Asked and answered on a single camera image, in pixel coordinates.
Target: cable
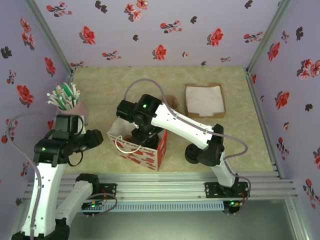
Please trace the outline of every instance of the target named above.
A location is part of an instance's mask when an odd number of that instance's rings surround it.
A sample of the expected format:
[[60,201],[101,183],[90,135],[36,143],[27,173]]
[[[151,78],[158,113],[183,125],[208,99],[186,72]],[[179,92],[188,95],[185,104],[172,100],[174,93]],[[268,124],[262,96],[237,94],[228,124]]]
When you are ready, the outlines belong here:
[[10,137],[10,130],[9,127],[12,124],[13,121],[24,117],[24,116],[29,116],[29,115],[39,115],[39,116],[48,116],[46,114],[42,114],[39,112],[26,112],[26,113],[22,113],[19,114],[17,116],[14,116],[13,118],[11,118],[6,126],[6,137],[8,138],[9,143],[13,146],[14,149],[16,149],[19,153],[21,153],[29,162],[29,164],[31,165],[31,167],[34,169],[34,172],[36,174],[37,177],[37,192],[36,192],[36,197],[35,197],[35,202],[34,202],[34,207],[33,207],[33,211],[32,211],[32,215],[31,215],[31,223],[30,223],[30,240],[34,240],[35,239],[35,221],[36,221],[36,213],[37,213],[37,209],[38,209],[38,205],[39,205],[39,200],[40,200],[40,196],[41,196],[41,189],[42,189],[42,181],[41,181],[41,175],[40,175],[40,171],[37,168],[37,166],[34,164],[34,162],[29,158],[29,156],[20,148],[18,147],[11,139]]
[[85,123],[84,123],[84,120],[82,119],[82,117],[79,115],[77,115],[77,117],[78,117],[78,119],[80,119],[80,121],[82,123],[82,127],[81,127],[80,132],[78,132],[76,135],[74,135],[75,137],[79,136],[82,133],[82,130],[84,129],[84,126],[85,126]]
[[[113,195],[113,194],[110,194],[110,193],[97,193],[97,194],[93,194],[93,195],[89,196],[86,200],[92,199],[92,198],[97,197],[97,196],[110,196],[110,197],[112,197],[112,198],[115,200],[115,203],[114,203],[114,205],[113,205],[112,207],[110,207],[109,209],[107,209],[107,210],[105,210],[105,211],[103,211],[103,212],[100,212],[100,213],[98,213],[98,214],[92,215],[93,218],[96,217],[96,216],[100,216],[100,215],[103,215],[103,214],[106,214],[106,213],[110,212],[111,210],[115,209],[116,206],[118,205],[118,199],[117,199],[117,197],[116,197],[115,195]],[[84,215],[86,215],[86,217],[89,217],[89,215],[83,214],[83,213],[79,214],[78,216],[84,216]]]
[[116,148],[117,148],[120,152],[122,152],[122,153],[124,153],[124,154],[133,154],[133,153],[139,151],[139,149],[142,147],[141,145],[139,145],[139,147],[138,147],[136,150],[134,150],[134,151],[123,151],[123,150],[121,150],[121,149],[118,147],[118,144],[117,144],[118,139],[123,140],[123,139],[122,139],[122,136],[119,135],[119,136],[117,136],[117,138],[115,139],[114,144],[115,144]]
[[204,133],[208,133],[208,134],[211,134],[211,135],[214,135],[214,136],[219,136],[219,137],[223,137],[223,138],[227,138],[227,139],[232,139],[232,140],[235,140],[235,141],[241,143],[241,144],[244,146],[244,151],[242,151],[242,152],[240,152],[240,153],[232,154],[232,155],[229,155],[229,156],[225,156],[225,157],[223,158],[223,161],[225,162],[225,166],[226,166],[226,168],[228,169],[228,171],[230,172],[230,174],[233,175],[233,176],[236,177],[236,178],[246,180],[246,181],[248,182],[248,185],[249,185],[248,193],[247,193],[245,202],[243,203],[243,205],[242,205],[242,207],[240,208],[240,210],[237,212],[237,213],[240,213],[241,210],[244,208],[244,206],[247,204],[247,200],[248,200],[249,195],[250,195],[250,192],[251,192],[251,182],[250,182],[250,180],[249,180],[248,178],[246,178],[246,177],[244,177],[244,176],[238,176],[237,174],[235,174],[235,173],[230,169],[230,167],[229,167],[229,165],[228,165],[228,162],[227,162],[226,160],[245,154],[245,153],[248,151],[248,145],[247,145],[244,141],[242,141],[241,139],[238,139],[238,138],[236,138],[236,137],[234,137],[234,136],[229,136],[229,135],[225,135],[225,134],[221,134],[221,133],[209,131],[209,130],[207,130],[207,129],[202,129],[201,127],[199,127],[199,126],[197,126],[197,125],[195,125],[195,124],[193,124],[193,123],[191,123],[191,122],[188,122],[187,120],[179,117],[179,113],[174,113],[174,111],[170,108],[170,106],[169,106],[169,104],[168,104],[168,102],[167,102],[167,100],[166,100],[166,98],[165,98],[165,92],[164,92],[164,90],[161,88],[161,86],[160,86],[156,81],[154,81],[154,80],[152,80],[152,79],[141,78],[141,79],[135,80],[135,81],[134,81],[133,83],[131,83],[131,84],[129,85],[129,87],[126,89],[126,91],[125,91],[125,93],[124,93],[123,99],[126,100],[127,94],[128,94],[130,88],[132,88],[133,85],[135,85],[135,84],[137,84],[137,83],[139,83],[139,82],[142,82],[142,81],[151,82],[151,83],[155,84],[155,85],[158,87],[158,89],[160,90],[161,95],[162,95],[162,97],[163,97],[164,104],[166,105],[168,111],[169,111],[176,119],[182,121],[182,122],[185,123],[185,124],[188,124],[188,125],[196,128],[196,129],[198,129],[198,130],[200,130],[200,131],[202,131],[202,132],[204,132]]
[[81,158],[80,158],[80,161],[76,164],[76,165],[73,165],[71,162],[70,162],[70,159],[68,159],[68,164],[69,164],[69,166],[71,166],[71,167],[76,167],[76,166],[78,166],[81,162],[82,162],[82,159],[84,158],[84,152],[83,151],[80,151],[80,153],[81,153]]

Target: paper box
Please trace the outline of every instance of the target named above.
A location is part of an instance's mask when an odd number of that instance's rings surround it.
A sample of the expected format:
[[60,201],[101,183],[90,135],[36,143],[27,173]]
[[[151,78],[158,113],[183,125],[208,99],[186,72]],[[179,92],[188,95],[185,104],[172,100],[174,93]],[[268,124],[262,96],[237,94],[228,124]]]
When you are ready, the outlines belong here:
[[[151,149],[148,147],[141,147],[138,151],[134,153],[123,153],[119,151],[116,147],[116,138],[118,136],[131,135],[131,131],[135,128],[133,123],[129,123],[121,118],[118,118],[111,126],[110,130],[107,132],[107,135],[112,142],[114,150],[117,152],[119,156],[128,160],[134,161],[135,163],[145,166],[149,169],[158,171],[161,165],[161,162],[164,159],[166,150],[167,150],[167,135],[168,131],[163,130],[158,133],[159,136],[159,144],[157,149]],[[129,141],[118,138],[117,139],[118,147],[124,152],[132,152],[136,150],[139,145],[131,143]]]
[[[223,102],[223,111],[222,112],[214,112],[212,113],[212,115],[205,115],[205,116],[201,116],[199,113],[195,113],[195,112],[189,112],[188,110],[188,103],[187,103],[187,87],[198,87],[198,88],[212,88],[212,87],[219,87],[220,88],[220,92],[221,92],[221,97],[222,97],[222,102]],[[185,110],[186,110],[186,115],[188,118],[218,118],[221,119],[226,115],[226,103],[225,103],[225,96],[224,96],[224,92],[222,90],[222,86],[220,83],[210,83],[207,86],[199,86],[195,83],[189,83],[185,85],[185,90],[186,90],[186,99],[185,99]]]

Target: metal corner post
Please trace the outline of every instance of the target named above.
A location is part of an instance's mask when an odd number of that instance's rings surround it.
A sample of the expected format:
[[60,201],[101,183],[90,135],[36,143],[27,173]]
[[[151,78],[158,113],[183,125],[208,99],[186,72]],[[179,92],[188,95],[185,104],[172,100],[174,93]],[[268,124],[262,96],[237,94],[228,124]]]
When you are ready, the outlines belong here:
[[64,68],[66,69],[66,71],[70,75],[72,73],[72,70],[71,70],[71,68],[69,66],[67,58],[64,55],[61,47],[59,46],[54,34],[50,30],[50,27],[49,27],[46,19],[42,15],[38,5],[35,2],[35,0],[23,0],[23,1],[25,3],[26,7],[29,9],[29,11],[33,14],[35,20],[39,24],[39,26],[40,26],[41,30],[43,31],[44,35],[46,36],[48,42],[51,44],[51,46],[53,47],[54,51],[56,52],[56,54],[58,55],[58,57],[62,61],[63,65],[64,65]]
[[290,6],[292,0],[282,0],[271,23],[269,24],[269,27],[267,28],[264,37],[258,46],[257,50],[255,51],[249,66],[247,67],[248,72],[252,72],[255,65],[257,64],[258,60],[260,59],[261,55],[263,54],[264,50],[266,49],[267,45],[269,44],[269,41],[271,37],[274,35],[277,27],[279,26],[282,18],[285,16],[285,13]]
[[276,169],[279,173],[279,177],[283,179],[283,178],[285,178],[285,175],[281,169],[281,166],[280,166],[278,158],[277,158],[276,150],[275,150],[272,138],[271,138],[271,134],[268,129],[267,121],[266,121],[264,112],[262,110],[262,106],[260,104],[259,98],[257,96],[255,87],[253,85],[252,75],[246,69],[244,69],[244,73],[245,73],[245,78],[246,78],[246,81],[247,81],[247,84],[248,84],[248,87],[249,87],[249,90],[251,93],[255,112],[258,117],[258,121],[259,121],[259,124],[261,127],[261,131],[262,131],[262,135],[263,135],[263,138],[265,141],[266,149],[267,149],[269,156],[270,156],[270,160],[271,160],[271,162],[275,163]]

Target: metal frame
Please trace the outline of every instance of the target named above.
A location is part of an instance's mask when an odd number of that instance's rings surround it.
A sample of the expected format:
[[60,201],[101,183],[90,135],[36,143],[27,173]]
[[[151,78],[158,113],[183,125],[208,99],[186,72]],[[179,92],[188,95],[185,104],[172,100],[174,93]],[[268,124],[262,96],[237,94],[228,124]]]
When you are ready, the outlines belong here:
[[67,61],[64,52],[62,51],[61,47],[58,44],[56,37],[54,36],[53,32],[51,31],[46,19],[42,15],[40,9],[38,8],[37,3],[34,0],[23,0],[26,7],[29,11],[33,14],[36,22],[39,24],[40,29],[46,36],[48,42],[51,44],[52,48],[55,50],[56,54],[60,58],[63,63],[64,68],[67,70],[69,74],[72,73],[72,69]]
[[[257,61],[261,57],[264,49],[267,47],[275,29],[283,18],[288,6],[292,0],[282,0],[275,16],[273,17],[258,49],[252,57],[247,69],[244,70],[246,80],[251,93],[252,101],[257,113],[260,127],[263,133],[264,141],[270,156],[270,161],[273,167],[272,172],[239,172],[240,176],[250,179],[252,183],[250,200],[285,200],[288,215],[291,219],[292,227],[299,240],[309,240],[308,229],[301,221],[303,214],[300,211],[298,195],[292,180],[284,179],[284,173],[278,164],[278,158],[273,146],[273,141],[268,130],[264,113],[262,111],[260,100],[256,94],[252,82],[250,71],[254,69]],[[34,15],[40,28],[44,32],[48,41],[56,51],[57,55],[63,62],[65,69],[68,71],[68,84],[73,81],[75,71],[71,70],[69,63],[60,48],[55,36],[48,26],[45,18],[39,10],[35,0],[24,0],[28,9]],[[78,175],[65,174],[61,180],[58,192],[58,202],[62,202],[71,192],[75,179]],[[207,199],[205,194],[205,182],[217,182],[213,172],[208,173],[110,173],[99,174],[101,183],[116,183],[117,197],[120,203],[130,206],[150,203],[170,203],[170,202],[184,202],[184,203],[212,203],[212,199]],[[24,200],[25,206],[31,200],[33,190],[33,183],[29,183],[25,192]]]
[[259,44],[257,50],[255,51],[249,65],[248,65],[247,70],[249,72],[252,71],[252,69],[255,67],[257,61],[260,59],[261,55],[263,54],[265,48],[269,44],[271,37],[275,33],[278,25],[280,24],[282,18],[284,17],[291,2],[292,2],[292,0],[282,0],[280,2],[280,5],[278,6],[276,13],[275,13],[273,19],[271,20],[271,23],[269,24],[267,30],[265,31],[265,34],[262,38],[261,43]]
[[[250,179],[250,200],[283,200],[297,198],[293,182],[280,179],[276,170],[271,172],[239,172]],[[58,201],[63,201],[72,191],[78,175],[63,176]],[[116,196],[120,202],[162,201],[213,201],[206,198],[206,182],[218,182],[213,172],[206,173],[107,173],[98,174],[100,183],[116,183]],[[26,189],[24,199],[32,196],[33,183]],[[242,198],[217,198],[216,201],[242,200]]]

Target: cardboard tray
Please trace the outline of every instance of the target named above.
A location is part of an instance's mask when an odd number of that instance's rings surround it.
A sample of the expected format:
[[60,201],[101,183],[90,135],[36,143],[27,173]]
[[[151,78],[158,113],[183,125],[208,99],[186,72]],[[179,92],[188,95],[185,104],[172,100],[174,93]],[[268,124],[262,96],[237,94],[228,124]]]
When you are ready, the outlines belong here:
[[221,91],[221,96],[222,96],[222,101],[223,101],[223,107],[224,107],[224,112],[217,112],[212,116],[200,116],[199,113],[194,113],[194,112],[188,112],[188,106],[187,106],[187,96],[185,96],[185,112],[186,112],[186,116],[188,118],[192,118],[192,119],[207,119],[207,118],[212,118],[212,119],[222,119],[225,115],[226,115],[226,103],[225,103],[225,96],[224,96],[224,91],[222,90],[222,86],[220,83],[217,82],[212,82],[209,83],[207,86],[199,86],[195,83],[188,83],[185,85],[185,90],[187,91],[187,87],[200,87],[200,88],[212,88],[212,87],[220,87],[220,91]]

